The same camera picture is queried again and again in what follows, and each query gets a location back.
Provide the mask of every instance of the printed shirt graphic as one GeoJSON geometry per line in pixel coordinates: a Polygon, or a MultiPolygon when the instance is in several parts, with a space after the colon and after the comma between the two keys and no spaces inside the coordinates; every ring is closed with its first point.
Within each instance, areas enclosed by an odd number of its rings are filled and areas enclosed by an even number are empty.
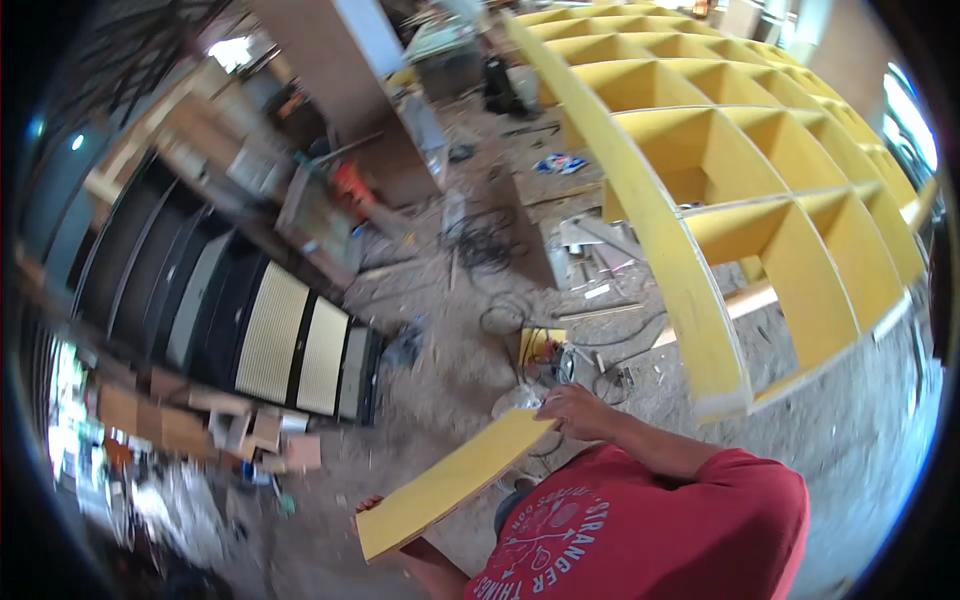
{"type": "Polygon", "coordinates": [[[668,490],[623,450],[585,450],[521,501],[468,600],[782,598],[804,552],[804,480],[739,449],[668,490]]]}

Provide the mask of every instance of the white corrugated panel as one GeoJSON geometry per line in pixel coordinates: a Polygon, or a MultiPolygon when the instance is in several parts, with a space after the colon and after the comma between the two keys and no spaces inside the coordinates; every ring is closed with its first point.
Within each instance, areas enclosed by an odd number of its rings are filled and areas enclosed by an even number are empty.
{"type": "Polygon", "coordinates": [[[333,415],[347,321],[344,311],[323,298],[317,298],[303,353],[297,408],[333,415]]]}
{"type": "Polygon", "coordinates": [[[275,262],[256,293],[240,350],[235,386],[240,392],[283,404],[309,291],[275,262]]]}

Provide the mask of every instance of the curved yellow shelving unit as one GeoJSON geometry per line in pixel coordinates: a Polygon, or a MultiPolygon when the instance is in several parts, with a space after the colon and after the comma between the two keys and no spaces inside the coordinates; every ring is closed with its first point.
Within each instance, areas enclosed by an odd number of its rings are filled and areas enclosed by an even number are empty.
{"type": "Polygon", "coordinates": [[[507,31],[605,173],[663,294],[699,420],[783,397],[868,332],[924,271],[920,200],[876,134],[773,46],[652,4],[514,16],[507,31]],[[681,210],[681,204],[698,207],[681,210]],[[798,373],[755,395],[710,267],[780,300],[798,373]]]}

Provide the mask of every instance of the dirt floor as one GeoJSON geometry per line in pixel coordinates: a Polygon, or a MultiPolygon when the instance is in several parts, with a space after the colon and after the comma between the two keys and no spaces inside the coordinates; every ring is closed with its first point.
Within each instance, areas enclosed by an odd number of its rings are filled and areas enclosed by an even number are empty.
{"type": "MultiPolygon", "coordinates": [[[[512,171],[532,166],[516,164],[516,148],[508,144],[536,142],[527,136],[520,136],[521,142],[516,137],[504,141],[499,132],[526,124],[480,108],[480,99],[472,96],[438,115],[451,137],[478,144],[474,157],[450,165],[447,182],[466,198],[467,214],[505,202],[509,192],[503,190],[512,189],[512,171]]],[[[524,148],[519,154],[531,153],[524,148]]],[[[531,208],[531,219],[539,224],[533,228],[549,243],[552,224],[560,216],[597,205],[597,200],[579,197],[531,208]]],[[[218,568],[232,581],[238,598],[425,597],[403,571],[364,563],[349,517],[358,502],[409,482],[482,429],[491,420],[496,400],[516,384],[508,358],[508,352],[516,351],[516,341],[490,333],[516,329],[516,312],[488,312],[485,332],[480,319],[491,306],[522,304],[529,307],[525,315],[529,322],[551,324],[554,313],[642,302],[642,309],[575,322],[568,328],[570,339],[600,344],[638,331],[652,318],[633,340],[597,348],[608,362],[648,348],[660,333],[664,317],[657,315],[662,302],[644,265],[619,276],[617,290],[593,300],[584,300],[582,292],[559,292],[538,284],[543,265],[534,249],[524,255],[523,249],[515,249],[510,268],[499,273],[471,272],[458,265],[451,281],[450,252],[433,241],[440,232],[443,207],[434,204],[419,210],[420,215],[413,217],[415,245],[371,236],[365,264],[413,255],[426,259],[425,264],[354,285],[346,309],[386,334],[419,320],[426,329],[420,359],[411,370],[382,372],[383,399],[374,428],[323,432],[323,468],[283,478],[284,490],[296,500],[295,514],[280,516],[269,495],[231,496],[228,512],[244,522],[249,535],[231,547],[230,560],[218,568]]],[[[715,274],[725,293],[743,283],[734,266],[718,268],[715,274]]],[[[791,597],[839,597],[896,521],[922,468],[936,421],[939,393],[917,402],[912,315],[911,309],[877,343],[865,337],[821,378],[748,418],[697,427],[676,345],[629,361],[638,391],[624,398],[614,389],[606,400],[625,400],[618,404],[620,410],[658,427],[743,447],[803,475],[810,493],[811,526],[791,597]]],[[[775,305],[738,320],[736,330],[755,389],[796,369],[789,332],[775,305]]],[[[592,368],[578,369],[582,382],[591,385],[592,368]]],[[[935,388],[936,377],[927,380],[935,388]]],[[[605,382],[599,383],[601,393],[605,388],[605,382]]],[[[549,451],[558,441],[547,440],[537,451],[549,451]]],[[[580,448],[564,441],[545,457],[528,457],[522,467],[546,474],[580,448]]],[[[427,537],[466,573],[475,574],[493,548],[493,511],[504,495],[494,488],[486,490],[427,537]]]]}

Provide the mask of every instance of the person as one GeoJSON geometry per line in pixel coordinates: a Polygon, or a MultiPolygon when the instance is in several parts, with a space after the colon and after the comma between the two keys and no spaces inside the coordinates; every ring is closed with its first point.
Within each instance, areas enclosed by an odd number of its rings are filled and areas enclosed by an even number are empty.
{"type": "Polygon", "coordinates": [[[579,384],[551,390],[535,418],[603,444],[537,485],[521,480],[476,577],[424,538],[397,551],[433,600],[786,596],[809,524],[798,473],[660,430],[579,384]]]}

